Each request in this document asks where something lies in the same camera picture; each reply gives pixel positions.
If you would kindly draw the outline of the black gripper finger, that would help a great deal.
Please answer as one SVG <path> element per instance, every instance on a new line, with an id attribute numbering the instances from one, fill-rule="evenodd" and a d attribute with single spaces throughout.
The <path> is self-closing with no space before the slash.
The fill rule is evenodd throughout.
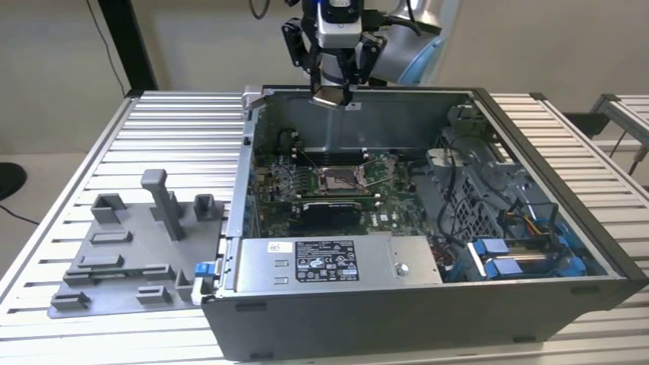
<path id="1" fill-rule="evenodd" d="M 352 101 L 352 86 L 368 82 L 385 45 L 386 39 L 382 36 L 364 34 L 357 46 L 342 50 L 344 104 Z"/>
<path id="2" fill-rule="evenodd" d="M 290 57 L 290 63 L 296 68 L 301 68 L 308 74 L 309 88 L 312 94 L 321 88 L 320 46 L 310 44 L 302 30 L 302 20 L 293 17 L 281 26 L 282 37 Z"/>

